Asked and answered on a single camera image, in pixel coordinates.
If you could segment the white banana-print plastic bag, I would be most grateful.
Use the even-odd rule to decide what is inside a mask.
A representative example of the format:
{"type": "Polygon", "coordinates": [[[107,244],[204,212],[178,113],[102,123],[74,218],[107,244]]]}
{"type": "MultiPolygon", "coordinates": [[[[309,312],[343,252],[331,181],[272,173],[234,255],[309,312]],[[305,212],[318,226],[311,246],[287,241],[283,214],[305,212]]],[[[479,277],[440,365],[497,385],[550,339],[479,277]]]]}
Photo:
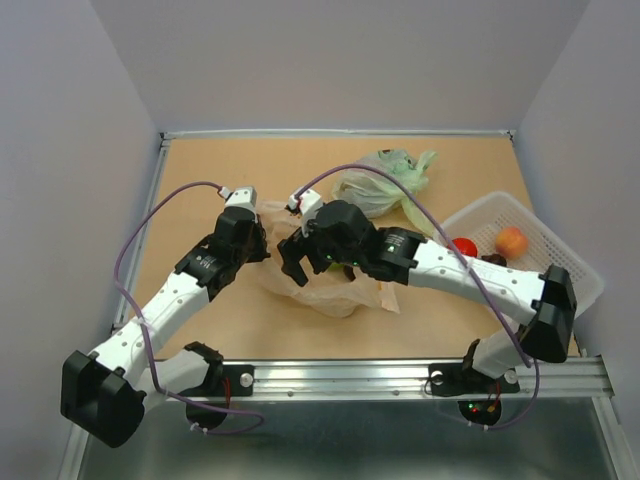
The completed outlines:
{"type": "Polygon", "coordinates": [[[344,273],[329,270],[316,276],[309,262],[303,261],[308,283],[303,287],[298,286],[281,271],[282,258],[277,243],[294,233],[300,221],[287,212],[285,204],[280,201],[261,200],[257,212],[271,254],[270,258],[252,266],[254,280],[262,288],[329,317],[348,317],[360,306],[396,314],[400,312],[394,286],[363,273],[354,272],[354,281],[349,281],[344,273]]]}

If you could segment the orange fruit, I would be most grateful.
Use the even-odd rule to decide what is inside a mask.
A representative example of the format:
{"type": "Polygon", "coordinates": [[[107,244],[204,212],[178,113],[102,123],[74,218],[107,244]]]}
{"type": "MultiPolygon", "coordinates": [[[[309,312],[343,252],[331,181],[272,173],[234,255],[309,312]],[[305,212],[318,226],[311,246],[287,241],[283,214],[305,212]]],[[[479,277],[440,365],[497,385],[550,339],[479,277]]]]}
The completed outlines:
{"type": "Polygon", "coordinates": [[[457,237],[454,238],[452,242],[463,255],[474,258],[478,256],[478,248],[471,239],[466,237],[457,237]]]}

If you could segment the dark plum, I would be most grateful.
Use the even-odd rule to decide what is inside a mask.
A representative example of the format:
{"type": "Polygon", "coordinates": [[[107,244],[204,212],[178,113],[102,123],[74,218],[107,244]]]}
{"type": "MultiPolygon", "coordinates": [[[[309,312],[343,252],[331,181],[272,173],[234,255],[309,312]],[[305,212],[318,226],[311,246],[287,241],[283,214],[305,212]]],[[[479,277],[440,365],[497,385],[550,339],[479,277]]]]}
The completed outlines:
{"type": "Polygon", "coordinates": [[[480,257],[480,259],[482,261],[494,264],[494,265],[498,265],[498,266],[502,266],[502,267],[507,267],[508,263],[505,257],[501,256],[498,253],[494,253],[494,254],[490,254],[490,255],[482,255],[480,257]]]}
{"type": "Polygon", "coordinates": [[[354,280],[355,280],[355,278],[356,278],[355,273],[354,273],[354,270],[353,270],[353,268],[352,268],[352,267],[350,267],[350,266],[345,266],[345,267],[343,268],[343,273],[344,273],[345,277],[346,277],[349,281],[354,281],[354,280]]]}

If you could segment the red yellow peach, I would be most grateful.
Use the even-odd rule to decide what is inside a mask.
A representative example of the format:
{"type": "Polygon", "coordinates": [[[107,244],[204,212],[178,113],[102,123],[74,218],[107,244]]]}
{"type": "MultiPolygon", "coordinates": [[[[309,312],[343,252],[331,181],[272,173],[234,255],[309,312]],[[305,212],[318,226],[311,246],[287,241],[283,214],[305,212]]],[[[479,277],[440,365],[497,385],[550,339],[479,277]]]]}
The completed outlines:
{"type": "Polygon", "coordinates": [[[497,234],[494,245],[498,254],[506,259],[515,260],[527,252],[529,240],[519,228],[507,227],[497,234]]]}

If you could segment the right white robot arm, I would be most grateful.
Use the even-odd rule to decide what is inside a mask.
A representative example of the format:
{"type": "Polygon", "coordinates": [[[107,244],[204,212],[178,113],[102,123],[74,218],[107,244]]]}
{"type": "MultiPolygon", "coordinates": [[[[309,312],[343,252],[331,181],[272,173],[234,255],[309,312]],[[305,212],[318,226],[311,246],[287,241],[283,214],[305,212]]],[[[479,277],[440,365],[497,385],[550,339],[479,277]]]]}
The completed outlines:
{"type": "Polygon", "coordinates": [[[286,210],[299,227],[278,244],[282,271],[299,286],[308,277],[345,265],[386,283],[429,288],[484,304],[504,325],[471,343],[459,363],[432,366],[431,391],[453,397],[485,393],[529,360],[567,360],[577,300],[569,272],[551,265],[522,271],[462,255],[400,227],[377,228],[355,205],[335,200],[290,199],[286,210]]]}

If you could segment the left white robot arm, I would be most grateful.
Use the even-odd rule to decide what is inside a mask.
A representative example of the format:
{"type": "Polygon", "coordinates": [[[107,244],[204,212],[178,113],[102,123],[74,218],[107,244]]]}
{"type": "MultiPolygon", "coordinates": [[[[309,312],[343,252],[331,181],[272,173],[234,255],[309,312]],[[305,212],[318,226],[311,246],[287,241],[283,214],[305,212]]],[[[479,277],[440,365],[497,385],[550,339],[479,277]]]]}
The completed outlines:
{"type": "Polygon", "coordinates": [[[235,384],[224,373],[222,355],[200,342],[164,362],[155,362],[153,352],[233,282],[244,264],[267,256],[255,209],[226,206],[213,233],[177,263],[140,316],[91,353],[75,351],[65,360],[62,416],[116,448],[133,435],[148,411],[167,398],[195,392],[220,399],[206,406],[213,421],[198,429],[207,432],[219,426],[229,413],[235,384]]]}

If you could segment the green tied plastic bag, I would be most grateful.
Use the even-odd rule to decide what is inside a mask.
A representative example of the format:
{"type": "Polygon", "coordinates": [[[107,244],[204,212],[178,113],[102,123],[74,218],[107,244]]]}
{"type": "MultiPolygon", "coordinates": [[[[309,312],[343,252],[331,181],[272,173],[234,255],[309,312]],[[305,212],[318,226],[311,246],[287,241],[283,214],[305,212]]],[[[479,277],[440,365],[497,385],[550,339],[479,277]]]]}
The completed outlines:
{"type": "MultiPolygon", "coordinates": [[[[429,179],[426,171],[437,158],[435,151],[424,151],[418,157],[405,149],[378,150],[358,163],[386,172],[414,196],[424,190],[429,179]]],[[[426,236],[434,231],[432,223],[415,203],[393,182],[369,170],[343,171],[333,185],[332,197],[358,206],[369,219],[382,217],[397,208],[404,211],[413,227],[426,236]]]]}

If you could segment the white plastic mesh basket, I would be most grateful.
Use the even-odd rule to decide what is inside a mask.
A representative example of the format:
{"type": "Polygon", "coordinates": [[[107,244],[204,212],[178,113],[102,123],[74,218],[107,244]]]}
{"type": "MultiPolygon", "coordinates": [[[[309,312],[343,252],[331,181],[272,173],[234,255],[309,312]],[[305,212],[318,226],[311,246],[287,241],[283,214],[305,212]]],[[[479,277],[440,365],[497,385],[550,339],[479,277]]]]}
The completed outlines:
{"type": "Polygon", "coordinates": [[[494,191],[462,208],[442,223],[452,238],[470,239],[481,255],[495,251],[497,235],[515,227],[528,240],[525,253],[507,264],[519,270],[543,272],[549,265],[558,265],[570,274],[577,309],[581,316],[604,291],[601,276],[572,248],[544,224],[515,197],[504,191],[494,191]]]}

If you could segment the aluminium front rail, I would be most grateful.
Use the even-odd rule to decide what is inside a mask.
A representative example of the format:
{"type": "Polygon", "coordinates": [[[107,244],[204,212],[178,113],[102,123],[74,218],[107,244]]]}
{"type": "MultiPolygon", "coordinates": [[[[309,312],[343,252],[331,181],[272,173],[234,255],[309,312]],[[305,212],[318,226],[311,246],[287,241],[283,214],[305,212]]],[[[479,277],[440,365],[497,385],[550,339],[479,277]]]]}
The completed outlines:
{"type": "Polygon", "coordinates": [[[613,396],[603,361],[577,357],[562,364],[540,362],[536,368],[518,366],[498,382],[464,383],[461,362],[454,359],[227,361],[218,381],[182,379],[185,386],[170,389],[200,399],[223,399],[228,392],[232,399],[257,402],[463,400],[497,390],[503,399],[526,399],[534,393],[540,398],[613,396]]]}

